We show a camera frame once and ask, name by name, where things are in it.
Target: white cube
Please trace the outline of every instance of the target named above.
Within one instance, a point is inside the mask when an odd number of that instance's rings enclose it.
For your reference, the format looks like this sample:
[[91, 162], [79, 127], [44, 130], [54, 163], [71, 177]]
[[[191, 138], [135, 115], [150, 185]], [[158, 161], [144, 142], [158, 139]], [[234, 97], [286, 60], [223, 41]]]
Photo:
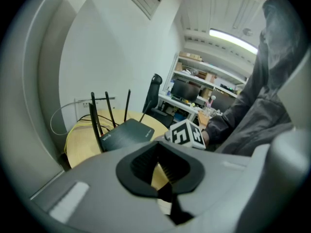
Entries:
[[199, 126], [185, 119], [170, 127], [171, 142], [191, 148], [205, 149]]

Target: power outlet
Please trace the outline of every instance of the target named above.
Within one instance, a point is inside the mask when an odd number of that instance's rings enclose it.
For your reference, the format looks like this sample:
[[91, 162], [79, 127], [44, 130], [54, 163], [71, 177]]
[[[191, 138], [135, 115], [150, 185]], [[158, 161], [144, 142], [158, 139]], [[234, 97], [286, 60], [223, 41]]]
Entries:
[[[116, 96], [109, 95], [110, 106], [112, 109], [117, 107]], [[89, 107], [88, 104], [92, 103], [92, 100], [89, 98], [75, 98], [75, 109], [76, 109], [76, 117], [79, 120], [81, 117], [85, 115], [89, 115]], [[105, 96], [97, 96], [96, 97], [96, 109], [99, 110], [108, 110], [107, 101]]]

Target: ceiling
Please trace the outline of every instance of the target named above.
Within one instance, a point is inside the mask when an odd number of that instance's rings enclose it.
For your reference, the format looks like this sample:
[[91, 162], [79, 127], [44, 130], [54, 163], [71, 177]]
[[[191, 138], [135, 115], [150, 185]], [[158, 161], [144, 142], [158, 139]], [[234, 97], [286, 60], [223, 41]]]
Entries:
[[[256, 56], [230, 42], [209, 36], [210, 29], [232, 34], [258, 46], [265, 27], [265, 0], [183, 0], [180, 13], [185, 50], [201, 55], [205, 62], [231, 69], [245, 77], [252, 73]], [[243, 29], [249, 28], [251, 36]]]

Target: fluorescent light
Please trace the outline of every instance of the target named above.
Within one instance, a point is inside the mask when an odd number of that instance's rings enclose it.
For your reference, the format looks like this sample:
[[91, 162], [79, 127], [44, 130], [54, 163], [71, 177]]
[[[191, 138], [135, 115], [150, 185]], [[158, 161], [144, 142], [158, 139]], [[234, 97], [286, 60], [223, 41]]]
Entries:
[[211, 29], [211, 30], [209, 30], [209, 35], [220, 38], [220, 39], [225, 40], [225, 41], [229, 41], [233, 44], [236, 44], [236, 45], [252, 52], [253, 54], [257, 54], [257, 52], [258, 52], [258, 49], [253, 47], [251, 44], [249, 44], [249, 43], [247, 43], [241, 39], [238, 39], [238, 38], [236, 38], [230, 34], [227, 34], [227, 33], [215, 30], [215, 29]]

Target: gray jacket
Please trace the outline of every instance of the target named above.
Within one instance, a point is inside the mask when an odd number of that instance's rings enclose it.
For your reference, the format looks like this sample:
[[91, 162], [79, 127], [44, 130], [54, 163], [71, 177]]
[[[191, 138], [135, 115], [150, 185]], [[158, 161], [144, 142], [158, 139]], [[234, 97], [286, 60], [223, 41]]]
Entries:
[[210, 145], [223, 142], [216, 152], [251, 156], [255, 147], [293, 128], [277, 92], [305, 53], [307, 36], [286, 4], [268, 0], [263, 10], [266, 28], [260, 34], [253, 73], [232, 106], [206, 128]]

